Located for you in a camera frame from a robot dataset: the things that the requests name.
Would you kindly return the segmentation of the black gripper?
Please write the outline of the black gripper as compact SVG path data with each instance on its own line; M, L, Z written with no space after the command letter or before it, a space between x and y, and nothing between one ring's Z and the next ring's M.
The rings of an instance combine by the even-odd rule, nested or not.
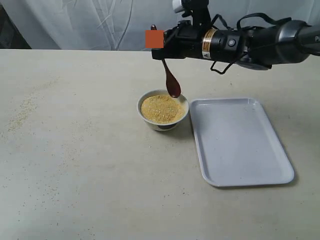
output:
M241 31L195 27L189 20L182 20L165 32L145 31L145 47L153 48L154 60L192 58L232 62L244 53L245 41L245 34Z

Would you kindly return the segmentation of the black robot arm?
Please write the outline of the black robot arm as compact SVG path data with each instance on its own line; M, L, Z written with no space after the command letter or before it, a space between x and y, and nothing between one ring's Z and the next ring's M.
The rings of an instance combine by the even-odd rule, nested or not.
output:
M265 71L273 65L297 64L320 54L320 27L301 20L266 28L194 29L181 22L164 33L164 46L153 48L154 60L201 59Z

